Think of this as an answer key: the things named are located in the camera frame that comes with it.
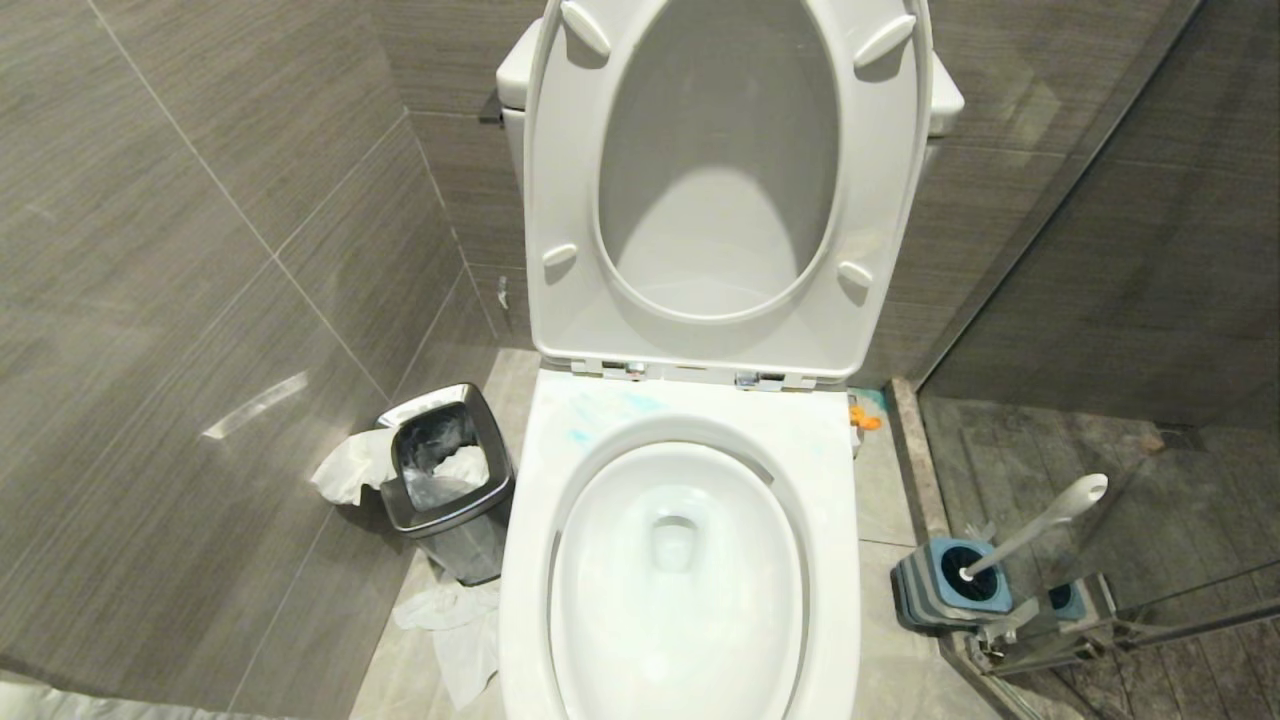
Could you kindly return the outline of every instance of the toilet bowl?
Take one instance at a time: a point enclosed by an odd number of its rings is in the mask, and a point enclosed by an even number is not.
[[[863,363],[923,1],[556,0],[524,143],[544,356],[499,609],[524,719],[846,719]]]

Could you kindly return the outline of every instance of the shower floor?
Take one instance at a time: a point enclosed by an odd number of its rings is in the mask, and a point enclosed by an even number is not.
[[[952,532],[997,539],[1085,473],[1098,509],[1006,561],[1015,588],[1102,571],[1121,609],[1181,625],[1280,596],[1280,448],[1275,433],[925,396],[929,448]],[[1059,698],[1061,717],[1280,717],[1275,621],[1016,675]]]

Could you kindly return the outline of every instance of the trash can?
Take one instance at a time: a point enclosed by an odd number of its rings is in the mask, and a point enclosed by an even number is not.
[[[493,580],[502,574],[516,491],[515,468],[498,423],[471,383],[438,389],[413,404],[424,410],[401,424],[392,438],[396,478],[381,487],[392,527],[419,541],[458,583],[470,587]],[[448,470],[461,466],[453,461],[458,457],[477,462],[480,452],[465,450],[472,447],[483,451],[488,465],[483,484]]]

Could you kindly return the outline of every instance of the toilet tank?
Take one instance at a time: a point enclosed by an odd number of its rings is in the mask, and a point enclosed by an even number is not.
[[[507,58],[498,65],[498,100],[502,102],[502,124],[507,131],[511,165],[516,183],[525,191],[525,105],[529,99],[529,76],[534,69],[534,51],[543,19],[538,18],[520,36]],[[924,173],[928,174],[938,154],[941,140],[955,129],[964,110],[964,96],[938,54],[933,54],[933,92],[929,102],[929,141],[924,150]]]

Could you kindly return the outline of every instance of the toilet lid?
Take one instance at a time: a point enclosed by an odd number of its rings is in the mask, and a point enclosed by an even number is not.
[[[553,1],[525,142],[549,356],[844,378],[928,131],[911,0]]]
[[[796,682],[803,588],[791,527],[728,454],[662,442],[584,488],[550,588],[570,719],[777,720]]]

